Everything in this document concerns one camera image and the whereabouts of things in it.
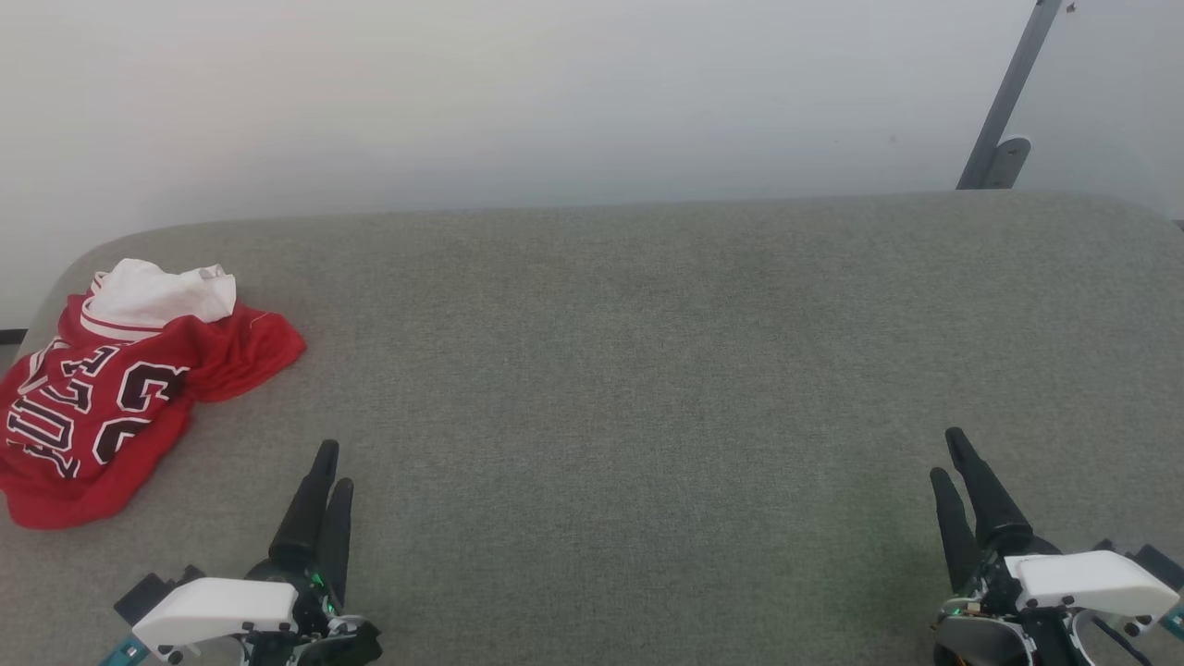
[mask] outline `black cable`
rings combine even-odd
[[[1101,617],[1094,615],[1094,625],[1098,625],[1099,629],[1106,632],[1107,636],[1114,639],[1114,642],[1122,646],[1122,649],[1130,653],[1130,655],[1133,657],[1135,661],[1143,664],[1143,666],[1154,666],[1153,664],[1151,664],[1151,660],[1147,659],[1145,654],[1143,654],[1141,652],[1139,652],[1138,648],[1131,645],[1131,641],[1126,640],[1126,636],[1115,632],[1114,628],[1107,625],[1106,622],[1102,622]]]

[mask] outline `clothing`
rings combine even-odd
[[[283,316],[237,301],[220,267],[170,275],[124,260],[97,274],[69,296],[58,337],[0,382],[0,489],[13,521],[62,529],[118,513],[194,401],[250,391],[303,351]]]

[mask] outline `black strip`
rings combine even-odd
[[[19,345],[25,341],[28,328],[5,328],[0,331],[0,345]]]

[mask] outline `white wall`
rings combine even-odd
[[[1062,8],[1008,134],[1032,142],[1017,190],[1102,192],[1184,219],[1184,1]]]
[[[0,328],[186,222],[950,190],[1031,7],[0,0]]]

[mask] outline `gray metal bar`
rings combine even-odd
[[[1003,139],[1003,132],[1011,120],[1011,111],[1016,108],[1019,92],[1024,89],[1024,82],[1032,71],[1040,47],[1044,44],[1044,37],[1053,27],[1053,19],[1061,11],[1061,0],[1036,0],[1032,7],[1032,15],[1028,19],[1024,33],[1019,38],[1019,46],[1011,56],[1011,64],[1008,72],[1003,75],[1003,83],[995,95],[991,110],[986,114],[982,132],[978,133],[978,141],[966,161],[963,177],[958,181],[959,190],[980,190],[986,184],[986,172],[995,158],[995,148]]]

